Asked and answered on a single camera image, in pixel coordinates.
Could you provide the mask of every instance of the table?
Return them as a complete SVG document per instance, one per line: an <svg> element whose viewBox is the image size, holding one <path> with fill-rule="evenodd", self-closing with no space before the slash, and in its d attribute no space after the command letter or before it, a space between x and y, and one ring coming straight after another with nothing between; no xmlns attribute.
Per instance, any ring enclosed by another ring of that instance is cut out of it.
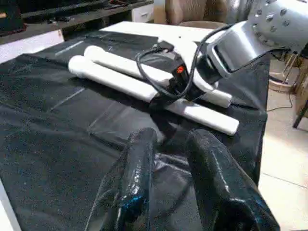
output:
<svg viewBox="0 0 308 231"><path fill-rule="evenodd" d="M167 31L194 41L208 33L123 22L1 65L0 176L22 230L83 230L102 177L128 135L142 127L153 127L160 144L153 176L153 224L157 230L201 229L183 143L191 129L207 128L169 112L150 113L144 102L67 71L68 60L89 45L133 59L157 40L136 34L160 36ZM146 63L168 71L159 56ZM245 71L220 84L234 96L229 109L199 103L241 122L234 137L208 130L258 183L269 60L264 57Z"/></svg>

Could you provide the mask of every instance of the white table surface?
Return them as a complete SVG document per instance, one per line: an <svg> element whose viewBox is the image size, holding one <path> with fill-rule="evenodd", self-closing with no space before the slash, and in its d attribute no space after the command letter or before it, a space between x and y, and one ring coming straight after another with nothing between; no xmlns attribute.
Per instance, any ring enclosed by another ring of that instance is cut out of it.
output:
<svg viewBox="0 0 308 231"><path fill-rule="evenodd" d="M105 27L101 31L112 31L133 35L144 35L152 37L181 37L190 41L200 42L212 29L195 28L187 26L172 26L152 23L121 22ZM212 42L224 32L217 33L207 42Z"/></svg>

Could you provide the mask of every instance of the robotic end effector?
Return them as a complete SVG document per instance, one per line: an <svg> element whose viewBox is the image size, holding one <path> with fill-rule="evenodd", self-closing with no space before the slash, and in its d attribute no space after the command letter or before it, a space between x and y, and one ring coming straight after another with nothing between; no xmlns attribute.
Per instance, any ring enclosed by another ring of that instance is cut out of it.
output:
<svg viewBox="0 0 308 231"><path fill-rule="evenodd" d="M247 21L233 25L207 46L198 69L208 83L232 76L272 50L290 49L300 53L307 44L306 0L262 0L252 12Z"/></svg>

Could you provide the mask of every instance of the white pipe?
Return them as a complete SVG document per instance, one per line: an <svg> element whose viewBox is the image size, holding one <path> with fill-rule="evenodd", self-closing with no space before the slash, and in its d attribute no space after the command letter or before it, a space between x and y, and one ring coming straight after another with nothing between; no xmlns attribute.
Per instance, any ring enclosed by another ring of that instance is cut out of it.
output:
<svg viewBox="0 0 308 231"><path fill-rule="evenodd" d="M88 46L84 51L84 56L99 65L106 66L115 71L131 75L135 78L143 78L135 61L106 52L103 48ZM169 80L173 78L173 75L166 71L145 64L142 64L142 67L149 77L152 77L153 80L164 87L167 86ZM204 81L203 84L205 84L205 86L203 88L201 87L201 90L207 92L207 94L201 96L200 99L224 108L230 106L232 100L230 94L220 90L213 90L213 87Z"/></svg>
<svg viewBox="0 0 308 231"><path fill-rule="evenodd" d="M148 103L157 95L151 85L97 65L80 55L71 58L68 69L79 78L93 80ZM166 109L228 135L234 135L239 125L236 119L185 99L175 101Z"/></svg>

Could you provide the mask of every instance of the black wire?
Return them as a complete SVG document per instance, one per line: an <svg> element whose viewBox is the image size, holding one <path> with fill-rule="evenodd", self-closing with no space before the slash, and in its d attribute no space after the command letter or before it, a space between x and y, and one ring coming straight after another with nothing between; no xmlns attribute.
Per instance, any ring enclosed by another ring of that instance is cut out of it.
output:
<svg viewBox="0 0 308 231"><path fill-rule="evenodd" d="M266 112L272 112L272 111L275 111L275 110L278 110L278 109L283 109L283 108L293 108L293 103L292 103L292 100L291 100L291 90L290 90L290 92L289 92L289 102L290 102L290 106L286 106L286 107L276 107L276 108L267 110Z"/></svg>
<svg viewBox="0 0 308 231"><path fill-rule="evenodd" d="M298 68L298 75L300 75L300 68L299 68L299 60L298 60L298 57L296 57L296 62L297 62L297 68ZM276 108L273 108L273 109L270 109L270 110L267 110L266 112L272 112L272 111L275 111L275 110L278 110L278 109L283 109L283 108L293 108L293 103L292 103L292 100L291 100L291 91L293 89L293 87L295 86L296 82L294 82L291 86L291 89L289 91L289 102L290 102L290 106L285 106L285 107L276 107Z"/></svg>
<svg viewBox="0 0 308 231"><path fill-rule="evenodd" d="M233 26L233 24L231 25L227 25L227 26L222 26L220 28L217 28L213 31L211 31L210 33L208 33L200 42L200 44L198 45L197 47L197 50L194 54L194 57L193 57L193 61L192 61L192 67L191 67L191 71L190 71L190 74L189 74L189 80L188 80L188 83L185 87L185 89L175 95L175 94L172 94L170 92L168 92L166 89L162 88L161 86L159 86L155 81L153 81L146 73L145 71L143 70L142 66L141 66L141 58L143 58L144 56L148 55L148 54L152 54L152 53L158 53L158 52L161 52L162 49L161 48L153 48L153 49L150 49L148 51L145 51L145 52L142 52L140 53L139 55L137 55L136 57L136 62L137 62L137 67L141 73L141 75L150 82L150 84L155 88L155 90L157 90L160 94L163 94L163 95L166 95L174 100L178 100L182 97L184 97L188 92L189 90L191 89L192 87L192 83L193 83L193 75L194 75L194 70L197 66L197 58L198 58L198 54L201 50L201 48L203 47L203 45L205 44L205 42L210 38L212 37L214 34L222 31L222 30L226 30L226 29L229 29L231 26Z"/></svg>

